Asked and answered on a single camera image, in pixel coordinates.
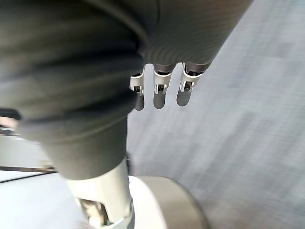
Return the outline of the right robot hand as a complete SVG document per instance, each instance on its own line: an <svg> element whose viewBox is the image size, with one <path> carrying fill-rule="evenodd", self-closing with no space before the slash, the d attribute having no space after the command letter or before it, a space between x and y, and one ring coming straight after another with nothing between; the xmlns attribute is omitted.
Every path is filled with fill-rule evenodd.
<svg viewBox="0 0 305 229"><path fill-rule="evenodd" d="M91 229L207 229L196 201L166 177L130 176L127 119L164 107L182 63L177 104L247 11L249 0L3 0L0 114L39 143Z"/></svg>

